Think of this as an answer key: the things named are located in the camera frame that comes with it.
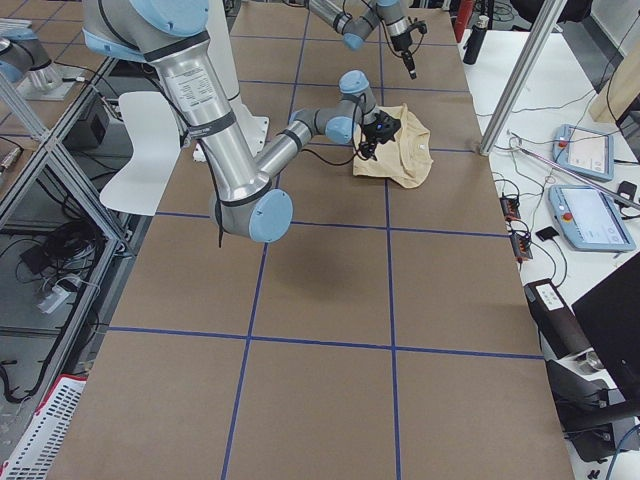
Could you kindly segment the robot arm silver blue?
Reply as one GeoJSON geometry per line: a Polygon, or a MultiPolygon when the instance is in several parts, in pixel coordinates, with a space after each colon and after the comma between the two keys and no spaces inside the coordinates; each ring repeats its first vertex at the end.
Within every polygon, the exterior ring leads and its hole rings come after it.
{"type": "Polygon", "coordinates": [[[409,17],[402,1],[364,1],[365,9],[359,17],[354,17],[345,6],[338,6],[334,1],[310,0],[299,4],[328,24],[351,50],[360,49],[369,35],[381,27],[390,42],[392,54],[403,61],[412,80],[417,78],[413,55],[421,42],[412,49],[412,33],[418,31],[424,36],[428,29],[423,20],[409,17]]]}
{"type": "Polygon", "coordinates": [[[214,179],[210,211],[221,233],[259,243],[279,240],[293,217],[290,196],[275,177],[316,135],[347,144],[356,131],[378,143],[385,116],[359,70],[339,82],[332,108],[302,109],[258,155],[241,131],[208,56],[206,1],[85,1],[87,47],[107,57],[151,65],[198,141],[214,179]]]}

